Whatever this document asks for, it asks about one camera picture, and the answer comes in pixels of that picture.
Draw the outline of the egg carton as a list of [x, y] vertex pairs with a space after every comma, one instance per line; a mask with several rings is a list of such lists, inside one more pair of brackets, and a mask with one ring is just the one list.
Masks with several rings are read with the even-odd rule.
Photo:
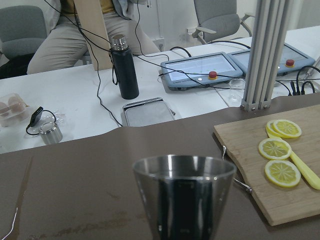
[[12, 127], [27, 119], [30, 113], [27, 104], [17, 93], [0, 98], [0, 126]]

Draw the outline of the steel thermos cap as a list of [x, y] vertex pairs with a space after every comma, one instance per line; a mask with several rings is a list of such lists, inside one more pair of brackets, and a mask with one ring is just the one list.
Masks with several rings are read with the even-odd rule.
[[63, 134], [55, 122], [43, 123], [38, 133], [46, 145], [57, 144], [63, 139]]

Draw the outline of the silver kitchen scale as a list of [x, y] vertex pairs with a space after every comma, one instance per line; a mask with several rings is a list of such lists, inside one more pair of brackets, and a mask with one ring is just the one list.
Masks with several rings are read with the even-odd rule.
[[175, 112], [161, 98], [132, 102], [122, 107], [126, 125], [144, 127], [175, 120]]

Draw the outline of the teach pendant tablet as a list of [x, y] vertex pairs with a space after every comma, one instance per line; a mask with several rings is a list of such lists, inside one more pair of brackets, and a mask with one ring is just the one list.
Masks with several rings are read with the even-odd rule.
[[[247, 74], [250, 58], [250, 50], [241, 50], [228, 53], [230, 58], [242, 70], [244, 75]], [[287, 75], [289, 72], [300, 70], [304, 66], [312, 66], [315, 60], [304, 52], [285, 43], [282, 49], [281, 58], [277, 65], [277, 76]]]
[[172, 91], [212, 87], [243, 74], [225, 52], [165, 61], [160, 66], [165, 85]]

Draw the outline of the aluminium frame post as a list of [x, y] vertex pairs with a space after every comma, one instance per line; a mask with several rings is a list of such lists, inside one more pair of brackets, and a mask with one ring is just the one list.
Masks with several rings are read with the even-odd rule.
[[292, 6], [289, 0], [259, 0], [257, 3], [240, 105], [247, 112], [266, 109], [271, 105]]

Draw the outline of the middle lemon slice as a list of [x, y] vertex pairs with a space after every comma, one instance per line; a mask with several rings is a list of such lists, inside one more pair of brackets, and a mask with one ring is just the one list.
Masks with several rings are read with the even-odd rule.
[[269, 160], [286, 160], [292, 153], [291, 146], [279, 138], [266, 138], [258, 145], [259, 153]]

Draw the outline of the yellow plastic knife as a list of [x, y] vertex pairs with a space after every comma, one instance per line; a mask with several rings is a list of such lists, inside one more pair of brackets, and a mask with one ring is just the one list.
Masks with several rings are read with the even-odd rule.
[[304, 177], [308, 184], [316, 189], [320, 189], [320, 178], [293, 152], [285, 159], [293, 163], [301, 173], [301, 177]]

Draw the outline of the right teach pendant tablet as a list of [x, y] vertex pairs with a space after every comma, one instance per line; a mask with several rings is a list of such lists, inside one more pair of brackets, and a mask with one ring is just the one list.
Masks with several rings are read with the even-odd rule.
[[[250, 50], [241, 50], [228, 53], [230, 58], [242, 70], [244, 75], [247, 74], [250, 58]], [[277, 65], [277, 76], [287, 75], [289, 72], [300, 70], [304, 66], [312, 66], [315, 60], [304, 52], [285, 43], [282, 49], [281, 58]]]

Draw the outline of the steel measuring jigger cup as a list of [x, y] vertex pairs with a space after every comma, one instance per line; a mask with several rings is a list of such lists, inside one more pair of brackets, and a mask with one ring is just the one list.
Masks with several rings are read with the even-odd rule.
[[236, 166], [214, 157], [163, 155], [132, 166], [154, 240], [212, 240]]

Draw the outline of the seated person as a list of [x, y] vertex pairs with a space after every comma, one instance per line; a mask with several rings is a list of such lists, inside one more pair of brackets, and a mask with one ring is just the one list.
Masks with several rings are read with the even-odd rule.
[[[80, 31], [77, 8], [72, 0], [51, 0], [51, 30], [27, 67], [27, 74], [71, 68], [88, 51], [86, 30]], [[135, 55], [158, 53], [160, 50], [134, 20], [134, 6], [145, 0], [102, 0], [100, 8], [109, 38], [124, 35]]]

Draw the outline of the bamboo cutting board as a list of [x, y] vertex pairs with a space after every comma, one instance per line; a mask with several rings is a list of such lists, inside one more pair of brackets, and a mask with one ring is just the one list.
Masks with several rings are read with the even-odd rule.
[[320, 192], [304, 179], [295, 187], [280, 187], [265, 175], [268, 160], [258, 151], [259, 142], [267, 138], [266, 124], [285, 119], [298, 124], [302, 135], [287, 142], [300, 159], [317, 175], [320, 173], [320, 106], [215, 125], [213, 132], [226, 146], [228, 156], [236, 164], [252, 196], [271, 226], [303, 219], [320, 213]]

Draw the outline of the lemon slice under top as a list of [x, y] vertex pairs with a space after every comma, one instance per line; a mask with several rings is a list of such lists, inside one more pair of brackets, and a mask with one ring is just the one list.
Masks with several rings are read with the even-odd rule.
[[279, 134], [278, 132], [276, 132], [273, 129], [273, 120], [270, 120], [266, 123], [265, 129], [268, 135], [272, 135], [272, 136], [276, 136], [276, 137], [282, 137], [281, 134]]

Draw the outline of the black thermos bottle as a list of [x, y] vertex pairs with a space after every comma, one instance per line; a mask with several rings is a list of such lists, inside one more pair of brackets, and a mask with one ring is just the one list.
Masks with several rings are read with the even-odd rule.
[[110, 52], [121, 97], [126, 100], [136, 98], [139, 95], [139, 87], [133, 55], [123, 34], [111, 37]]

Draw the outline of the grey office chair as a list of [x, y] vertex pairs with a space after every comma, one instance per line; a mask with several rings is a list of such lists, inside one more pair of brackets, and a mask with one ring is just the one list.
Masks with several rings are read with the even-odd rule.
[[246, 13], [243, 17], [239, 17], [236, 0], [194, 0], [193, 3], [198, 26], [192, 37], [202, 44], [231, 36], [240, 27], [243, 27], [250, 37], [253, 35], [245, 21], [254, 15]]

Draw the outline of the clear plastic cup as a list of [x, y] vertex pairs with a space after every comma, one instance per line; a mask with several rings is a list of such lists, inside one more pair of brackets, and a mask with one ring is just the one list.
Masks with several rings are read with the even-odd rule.
[[239, 107], [241, 105], [245, 84], [246, 82], [242, 78], [230, 80], [228, 97], [228, 104], [230, 107]]

